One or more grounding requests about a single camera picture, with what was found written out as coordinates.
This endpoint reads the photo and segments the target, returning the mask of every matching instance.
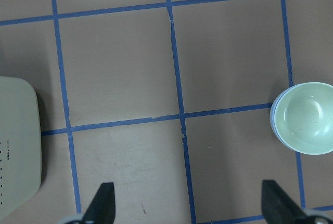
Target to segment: black object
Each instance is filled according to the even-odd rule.
[[[308,216],[274,180],[263,180],[261,211],[267,224],[333,224],[321,215]]]
[[[102,183],[82,220],[66,224],[113,224],[116,217],[116,200],[113,182]]]

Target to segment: white bowl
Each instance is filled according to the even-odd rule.
[[[333,151],[333,86],[309,82],[288,88],[275,99],[270,121],[277,138],[292,150]]]

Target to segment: blue tape grid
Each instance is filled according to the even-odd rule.
[[[180,119],[181,125],[182,125],[182,132],[184,135],[184,138],[183,138],[184,157],[185,157],[185,167],[186,167],[186,175],[187,175],[187,183],[188,183],[188,194],[189,194],[189,201],[190,201],[191,218],[192,218],[192,223],[196,223],[193,189],[192,189],[191,175],[190,175],[190,164],[189,164],[189,156],[188,156],[185,119],[191,118],[191,117],[199,117],[199,116],[226,114],[226,113],[232,113],[232,112],[241,112],[241,111],[257,110],[257,109],[266,109],[266,108],[270,108],[272,106],[271,103],[267,103],[267,104],[241,106],[241,107],[219,109],[219,110],[212,110],[212,111],[202,111],[202,112],[193,112],[193,113],[184,112],[182,86],[181,86],[180,69],[179,69],[179,63],[178,63],[178,54],[177,54],[177,45],[176,45],[176,36],[175,36],[175,29],[174,29],[174,22],[173,22],[172,7],[199,4],[199,3],[222,2],[222,1],[229,1],[229,0],[184,0],[184,1],[175,1],[175,2],[173,2],[171,0],[166,0],[166,3],[145,4],[145,5],[126,6],[126,7],[107,8],[107,9],[98,9],[98,10],[89,10],[89,11],[82,11],[82,12],[58,14],[57,2],[56,2],[56,0],[52,0],[52,10],[53,10],[52,15],[0,21],[0,26],[45,21],[45,20],[54,21],[56,46],[57,46],[57,54],[58,54],[58,64],[59,64],[59,69],[60,69],[61,92],[62,92],[62,100],[63,100],[63,109],[64,109],[65,120],[66,120],[66,128],[43,131],[42,136],[64,134],[64,133],[66,133],[68,135],[68,142],[69,142],[69,149],[70,149],[70,161],[71,161],[72,177],[73,177],[73,187],[74,187],[74,195],[75,195],[75,204],[76,204],[76,211],[78,213],[81,212],[81,203],[80,203],[79,184],[78,184],[78,177],[77,177],[77,172],[76,172],[75,152],[74,152],[74,143],[73,143],[73,135],[72,135],[72,133],[74,131]],[[288,79],[289,79],[289,86],[292,86],[293,85],[292,63],[291,63],[291,55],[290,55],[286,0],[280,0],[280,1],[281,1],[283,27],[284,27]],[[67,90],[66,90],[65,70],[63,67],[63,59],[62,59],[59,19],[82,17],[82,16],[89,16],[89,15],[109,14],[109,13],[113,13],[113,12],[161,8],[161,7],[167,8],[169,17],[170,17],[171,43],[172,43],[172,50],[173,50],[174,68],[175,68],[176,83],[177,83],[178,105],[179,105],[180,113],[175,114],[175,115],[161,116],[161,117],[157,117],[157,118],[149,117],[149,118],[139,118],[139,119],[133,119],[133,120],[100,123],[100,124],[71,126],[70,118],[69,118],[69,106],[68,106],[68,98],[67,98]],[[304,194],[304,185],[303,185],[301,155],[298,152],[296,152],[296,162],[297,162],[297,172],[298,172],[301,206],[305,207],[306,203],[305,203],[305,194]],[[322,210],[322,211],[333,210],[333,205],[317,207],[315,209]],[[246,217],[246,218],[231,219],[231,220],[213,221],[213,222],[208,222],[208,223],[234,224],[234,223],[242,223],[242,222],[261,220],[261,219],[263,219],[263,217],[261,215],[259,215],[259,216],[252,216],[252,217]]]

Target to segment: light green bowl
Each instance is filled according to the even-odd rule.
[[[270,118],[275,135],[292,150],[309,155],[333,151],[333,86],[290,87],[274,101]]]

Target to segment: bowl rim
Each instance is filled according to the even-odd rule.
[[[321,85],[321,86],[326,86],[326,87],[330,87],[333,90],[333,86],[327,83],[323,83],[323,82],[306,82],[306,83],[301,83],[301,84],[296,84],[294,86],[289,87],[288,89],[286,89],[285,91],[283,91],[277,98],[276,98],[276,102],[275,105],[273,105],[272,110],[273,110],[273,117],[272,117],[272,123],[273,123],[273,128],[274,128],[274,132],[277,136],[277,138],[287,147],[291,148],[294,151],[300,152],[302,154],[307,154],[307,155],[322,155],[322,154],[327,154],[329,152],[333,151],[333,145],[332,148],[329,150],[325,150],[324,152],[305,152],[302,151],[300,149],[297,149],[295,147],[293,147],[292,145],[290,145],[280,134],[277,126],[276,126],[276,110],[277,108],[280,106],[281,102],[283,101],[283,98],[290,94],[292,91],[294,91],[296,88],[298,87],[304,87],[304,86],[308,86],[308,85]]]

